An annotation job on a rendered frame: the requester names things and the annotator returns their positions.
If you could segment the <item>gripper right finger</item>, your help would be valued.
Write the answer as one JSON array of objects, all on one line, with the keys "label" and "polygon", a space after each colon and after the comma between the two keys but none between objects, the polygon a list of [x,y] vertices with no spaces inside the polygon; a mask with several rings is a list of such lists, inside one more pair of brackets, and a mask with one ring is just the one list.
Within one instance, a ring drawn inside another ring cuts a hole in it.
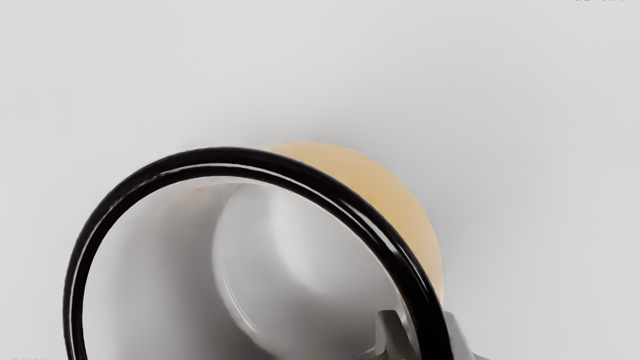
[{"label": "gripper right finger", "polygon": [[455,360],[490,360],[473,353],[471,347],[466,340],[457,317],[452,312],[444,311],[443,316],[446,321],[452,353]]}]

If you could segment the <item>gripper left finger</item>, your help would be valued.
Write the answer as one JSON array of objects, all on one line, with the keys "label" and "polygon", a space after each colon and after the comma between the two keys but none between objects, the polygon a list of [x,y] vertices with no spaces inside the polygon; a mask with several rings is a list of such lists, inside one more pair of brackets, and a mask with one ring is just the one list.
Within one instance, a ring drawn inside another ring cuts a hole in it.
[{"label": "gripper left finger", "polygon": [[386,309],[375,315],[374,346],[361,360],[419,360],[407,310]]}]

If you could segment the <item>tan mug with black rim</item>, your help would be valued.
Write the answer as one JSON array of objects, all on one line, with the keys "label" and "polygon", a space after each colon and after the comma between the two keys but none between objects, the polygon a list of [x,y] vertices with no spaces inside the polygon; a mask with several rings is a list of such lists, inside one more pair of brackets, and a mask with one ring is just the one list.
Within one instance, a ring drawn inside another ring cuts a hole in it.
[{"label": "tan mug with black rim", "polygon": [[68,360],[361,360],[406,310],[418,360],[455,360],[425,211],[371,158],[295,141],[151,162],[71,252]]}]

